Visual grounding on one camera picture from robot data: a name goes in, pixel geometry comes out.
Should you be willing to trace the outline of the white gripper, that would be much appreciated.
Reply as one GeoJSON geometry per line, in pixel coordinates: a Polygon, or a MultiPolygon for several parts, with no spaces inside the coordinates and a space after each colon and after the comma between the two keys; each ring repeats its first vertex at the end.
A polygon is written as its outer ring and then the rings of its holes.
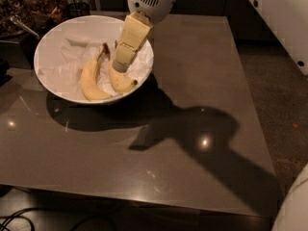
{"type": "Polygon", "coordinates": [[[127,0],[131,14],[125,17],[113,59],[113,68],[125,73],[142,48],[152,24],[164,20],[176,0],[127,0]]]}

